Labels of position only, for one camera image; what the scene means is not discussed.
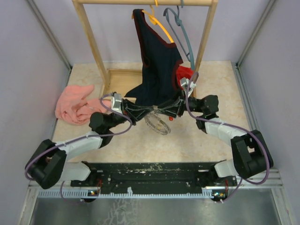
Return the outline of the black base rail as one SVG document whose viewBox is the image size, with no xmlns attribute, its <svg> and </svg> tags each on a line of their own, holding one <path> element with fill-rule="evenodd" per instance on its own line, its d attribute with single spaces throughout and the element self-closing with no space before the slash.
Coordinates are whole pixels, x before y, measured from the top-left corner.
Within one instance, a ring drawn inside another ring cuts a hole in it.
<svg viewBox="0 0 300 225">
<path fill-rule="evenodd" d="M 102 194 L 200 194 L 206 187 L 234 187 L 234 176 L 219 178 L 213 162 L 90 163 L 91 174 L 72 187 L 97 187 Z"/>
</svg>

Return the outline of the dark navy vest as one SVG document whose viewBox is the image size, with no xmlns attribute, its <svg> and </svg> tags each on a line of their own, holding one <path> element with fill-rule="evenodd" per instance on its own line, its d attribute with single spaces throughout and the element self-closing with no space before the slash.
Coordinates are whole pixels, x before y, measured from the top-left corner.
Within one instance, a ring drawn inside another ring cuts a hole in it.
<svg viewBox="0 0 300 225">
<path fill-rule="evenodd" d="M 133 18 L 141 49 L 142 83 L 125 97 L 135 98 L 137 105 L 160 105 L 180 89 L 176 71 L 183 60 L 176 44 L 164 41 L 147 24 L 141 9 L 133 10 Z"/>
</svg>

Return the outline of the pink cloth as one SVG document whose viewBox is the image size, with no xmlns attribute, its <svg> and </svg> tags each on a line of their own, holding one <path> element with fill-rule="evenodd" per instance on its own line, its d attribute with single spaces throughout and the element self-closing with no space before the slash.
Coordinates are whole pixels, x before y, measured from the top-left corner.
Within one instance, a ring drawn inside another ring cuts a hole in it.
<svg viewBox="0 0 300 225">
<path fill-rule="evenodd" d="M 98 98 L 90 100 L 87 97 L 94 91 L 94 85 L 67 86 L 59 97 L 55 117 L 72 125 L 83 125 L 90 121 L 93 113 L 106 113 L 106 107 L 111 107 L 109 100 L 100 101 Z"/>
</svg>

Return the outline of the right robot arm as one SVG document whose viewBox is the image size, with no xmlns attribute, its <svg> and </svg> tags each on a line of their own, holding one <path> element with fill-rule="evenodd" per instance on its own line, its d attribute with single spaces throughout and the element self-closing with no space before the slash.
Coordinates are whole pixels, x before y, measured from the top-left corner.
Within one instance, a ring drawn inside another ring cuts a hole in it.
<svg viewBox="0 0 300 225">
<path fill-rule="evenodd" d="M 178 97 L 157 107 L 157 113 L 170 117 L 181 116 L 185 111 L 202 113 L 195 118 L 199 130 L 219 138 L 232 149 L 232 159 L 216 163 L 209 174 L 210 182 L 221 185 L 228 176 L 248 179 L 261 172 L 268 173 L 274 166 L 269 149 L 258 130 L 251 132 L 225 123 L 217 116 L 218 97 L 208 95 L 202 99 Z"/>
</svg>

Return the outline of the yellow hanger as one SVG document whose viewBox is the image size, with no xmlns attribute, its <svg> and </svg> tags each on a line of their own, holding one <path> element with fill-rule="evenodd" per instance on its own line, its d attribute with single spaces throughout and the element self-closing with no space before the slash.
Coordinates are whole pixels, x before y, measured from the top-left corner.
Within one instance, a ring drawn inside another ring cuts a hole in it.
<svg viewBox="0 0 300 225">
<path fill-rule="evenodd" d="M 142 13 L 143 15 L 147 15 L 149 18 L 149 21 L 154 25 L 154 26 L 159 26 L 160 29 L 165 33 L 165 35 L 167 36 L 167 38 L 169 39 L 170 43 L 174 43 L 173 38 L 171 37 L 171 35 L 169 34 L 169 32 L 167 31 L 167 29 L 161 24 L 161 22 L 155 17 L 155 12 L 154 12 L 154 8 L 152 5 L 149 5 L 149 7 L 151 8 L 151 12 L 147 12 L 144 9 L 142 9 Z"/>
</svg>

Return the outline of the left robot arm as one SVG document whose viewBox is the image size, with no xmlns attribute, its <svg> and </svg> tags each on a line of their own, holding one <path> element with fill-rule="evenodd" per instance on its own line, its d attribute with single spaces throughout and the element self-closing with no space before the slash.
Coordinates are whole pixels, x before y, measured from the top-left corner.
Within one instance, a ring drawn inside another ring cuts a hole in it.
<svg viewBox="0 0 300 225">
<path fill-rule="evenodd" d="M 94 185 L 98 175 L 86 162 L 70 163 L 73 159 L 91 150 L 109 144 L 116 135 L 110 129 L 129 122 L 130 126 L 152 112 L 152 106 L 138 106 L 127 99 L 112 98 L 110 113 L 95 112 L 90 117 L 91 130 L 83 136 L 63 142 L 46 139 L 40 143 L 25 166 L 25 176 L 43 189 L 49 189 L 60 181 L 78 180 L 87 186 Z"/>
</svg>

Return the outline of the red cloth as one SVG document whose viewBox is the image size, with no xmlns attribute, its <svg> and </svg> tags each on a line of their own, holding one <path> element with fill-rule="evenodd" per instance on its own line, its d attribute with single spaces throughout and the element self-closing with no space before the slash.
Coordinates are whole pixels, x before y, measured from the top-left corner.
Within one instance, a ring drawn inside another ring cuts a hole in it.
<svg viewBox="0 0 300 225">
<path fill-rule="evenodd" d="M 179 66 L 177 71 L 176 71 L 177 82 L 180 83 L 180 80 L 182 78 L 190 79 L 192 77 L 193 73 L 194 72 L 191 68 L 184 67 L 184 66 Z"/>
</svg>

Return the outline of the wooden clothes rack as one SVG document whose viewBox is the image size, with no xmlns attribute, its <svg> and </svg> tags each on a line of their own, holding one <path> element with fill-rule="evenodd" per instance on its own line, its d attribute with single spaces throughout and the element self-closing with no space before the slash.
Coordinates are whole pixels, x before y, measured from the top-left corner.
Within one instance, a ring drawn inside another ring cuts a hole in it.
<svg viewBox="0 0 300 225">
<path fill-rule="evenodd" d="M 142 71 L 140 69 L 107 69 L 104 66 L 97 42 L 95 40 L 88 16 L 86 14 L 84 5 L 160 5 L 160 6 L 199 6 L 208 7 L 207 17 L 203 28 L 201 42 L 197 53 L 195 72 L 199 71 L 205 47 L 210 34 L 210 29 L 213 23 L 215 11 L 218 5 L 217 0 L 74 0 L 73 5 L 82 24 L 83 30 L 90 45 L 94 60 L 101 73 L 103 80 L 102 90 L 100 95 L 108 93 L 110 90 L 116 90 L 125 93 L 126 88 L 133 87 L 138 84 L 142 78 Z"/>
</svg>

